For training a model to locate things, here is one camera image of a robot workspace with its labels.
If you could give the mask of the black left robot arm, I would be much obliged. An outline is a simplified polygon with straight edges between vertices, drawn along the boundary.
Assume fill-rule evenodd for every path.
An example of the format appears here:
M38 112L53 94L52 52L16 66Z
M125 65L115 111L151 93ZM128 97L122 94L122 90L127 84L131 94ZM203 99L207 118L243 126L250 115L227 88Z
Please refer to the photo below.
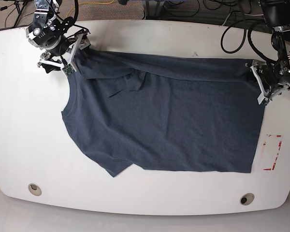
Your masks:
M275 96L290 90L290 0L260 0L259 3L264 20L249 27L247 39L253 51L263 59L254 60L250 69L261 91L258 103L267 105ZM271 45L277 52L277 60L266 57L252 42L252 31L261 23L272 30Z

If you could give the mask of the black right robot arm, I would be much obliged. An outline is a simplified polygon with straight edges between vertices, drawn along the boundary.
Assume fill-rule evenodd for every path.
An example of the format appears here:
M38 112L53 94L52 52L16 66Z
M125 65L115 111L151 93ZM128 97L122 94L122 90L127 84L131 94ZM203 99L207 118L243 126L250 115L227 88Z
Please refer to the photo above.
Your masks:
M76 24L79 3L74 2L74 16L59 16L61 0L36 0L33 22L26 28L26 38L43 51L37 63L46 73L62 71L66 77L77 71L73 61L78 50L90 46L89 30Z

